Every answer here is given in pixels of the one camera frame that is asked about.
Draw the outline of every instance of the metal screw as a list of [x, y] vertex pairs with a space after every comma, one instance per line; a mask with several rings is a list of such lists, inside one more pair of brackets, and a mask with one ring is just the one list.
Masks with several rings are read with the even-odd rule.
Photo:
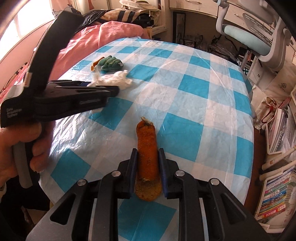
[[78, 180], [78, 182], [77, 182], [77, 185], [78, 186], [84, 186], [86, 184], [86, 180], [85, 179], [80, 179], [80, 180]]
[[119, 177], [121, 175], [121, 172], [120, 171], [113, 171], [111, 173], [111, 175], [114, 176], [114, 177]]
[[212, 180], [211, 180], [211, 184], [212, 185], [215, 185], [215, 186], [217, 186], [217, 185], [219, 185], [219, 180], [218, 179], [216, 179], [216, 178], [213, 178]]
[[178, 171], [176, 171], [176, 176], [178, 176], [178, 177], [182, 177], [182, 176], [184, 176], [185, 175], [185, 172], [184, 171], [182, 171], [182, 170], [178, 170]]

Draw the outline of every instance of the wooden floor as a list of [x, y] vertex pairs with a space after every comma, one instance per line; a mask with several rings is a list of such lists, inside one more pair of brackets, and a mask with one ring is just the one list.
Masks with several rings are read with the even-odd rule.
[[244, 206], [252, 214], [255, 213], [257, 204], [261, 194], [262, 186], [257, 181], [259, 179], [259, 169], [264, 164], [266, 155], [266, 140], [265, 135], [261, 135], [254, 128], [254, 159], [252, 168], [252, 177]]

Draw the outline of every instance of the sleeve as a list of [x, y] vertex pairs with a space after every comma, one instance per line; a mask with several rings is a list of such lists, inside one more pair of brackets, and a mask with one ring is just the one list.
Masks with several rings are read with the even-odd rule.
[[0, 187], [0, 202], [3, 195], [6, 193], [6, 184], [4, 184], [2, 187]]

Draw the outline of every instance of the human hand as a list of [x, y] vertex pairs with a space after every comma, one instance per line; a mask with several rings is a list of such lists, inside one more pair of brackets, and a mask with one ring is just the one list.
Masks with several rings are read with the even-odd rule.
[[[33, 171], [41, 172], [47, 167], [54, 125], [54, 121], [47, 122], [42, 136], [32, 147], [33, 158], [30, 161], [30, 168]], [[41, 131], [40, 122], [23, 123], [0, 128], [0, 187], [7, 180], [18, 175], [13, 159], [12, 146], [18, 142], [36, 140], [40, 136]]]

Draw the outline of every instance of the black pants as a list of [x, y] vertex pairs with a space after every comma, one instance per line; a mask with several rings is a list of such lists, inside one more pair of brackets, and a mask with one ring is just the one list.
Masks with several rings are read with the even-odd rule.
[[26, 221], [21, 206], [48, 211], [49, 199], [39, 185], [22, 188], [18, 176], [10, 179], [6, 185], [7, 191], [0, 203], [0, 240], [25, 240]]

